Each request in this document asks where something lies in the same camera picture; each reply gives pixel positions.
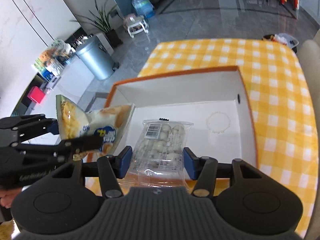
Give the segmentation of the white gloved hand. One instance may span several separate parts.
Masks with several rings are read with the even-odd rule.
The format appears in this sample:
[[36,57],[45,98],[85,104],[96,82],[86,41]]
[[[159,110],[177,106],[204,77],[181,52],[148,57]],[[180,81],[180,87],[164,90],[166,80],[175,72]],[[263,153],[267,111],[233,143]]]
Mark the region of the white gloved hand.
[[5,207],[6,209],[11,208],[11,204],[14,198],[22,192],[22,187],[15,188],[15,189],[1,189],[0,190],[0,198],[1,198],[1,206]]

